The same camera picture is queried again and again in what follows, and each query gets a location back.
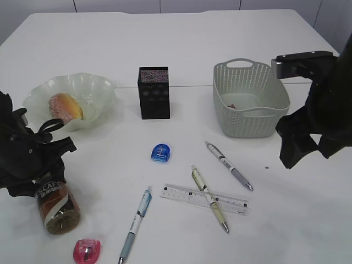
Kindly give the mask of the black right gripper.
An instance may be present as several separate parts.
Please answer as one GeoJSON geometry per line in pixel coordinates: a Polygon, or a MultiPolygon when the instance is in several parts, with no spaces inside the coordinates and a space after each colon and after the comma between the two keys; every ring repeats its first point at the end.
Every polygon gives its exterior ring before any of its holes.
{"type": "Polygon", "coordinates": [[[276,125],[282,139],[279,158],[292,169],[303,157],[319,151],[329,159],[351,146],[351,86],[313,82],[305,104],[276,125]]]}

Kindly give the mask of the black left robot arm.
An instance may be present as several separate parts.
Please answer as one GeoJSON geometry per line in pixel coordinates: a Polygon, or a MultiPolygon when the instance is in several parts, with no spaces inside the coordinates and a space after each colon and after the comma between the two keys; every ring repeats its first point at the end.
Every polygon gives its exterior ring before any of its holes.
{"type": "Polygon", "coordinates": [[[61,119],[45,122],[35,133],[26,112],[14,110],[10,95],[1,93],[1,188],[12,197],[34,197],[45,182],[66,183],[62,156],[76,151],[70,137],[53,141],[52,132],[64,125],[61,119]]]}

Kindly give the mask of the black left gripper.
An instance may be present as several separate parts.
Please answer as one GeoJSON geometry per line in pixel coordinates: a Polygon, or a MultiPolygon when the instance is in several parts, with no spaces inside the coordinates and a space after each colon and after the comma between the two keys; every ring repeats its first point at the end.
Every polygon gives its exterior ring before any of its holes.
{"type": "Polygon", "coordinates": [[[65,183],[62,156],[76,151],[70,137],[38,144],[33,140],[1,140],[1,188],[12,197],[34,197],[47,182],[65,183]]]}

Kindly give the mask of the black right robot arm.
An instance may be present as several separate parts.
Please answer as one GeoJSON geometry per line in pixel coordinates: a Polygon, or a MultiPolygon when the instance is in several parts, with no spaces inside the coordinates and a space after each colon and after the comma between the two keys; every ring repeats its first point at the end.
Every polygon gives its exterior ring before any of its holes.
{"type": "Polygon", "coordinates": [[[282,117],[276,131],[282,139],[279,158],[293,168],[319,151],[325,158],[351,146],[351,40],[342,53],[312,51],[277,56],[271,63],[277,79],[312,80],[305,104],[282,117]]]}

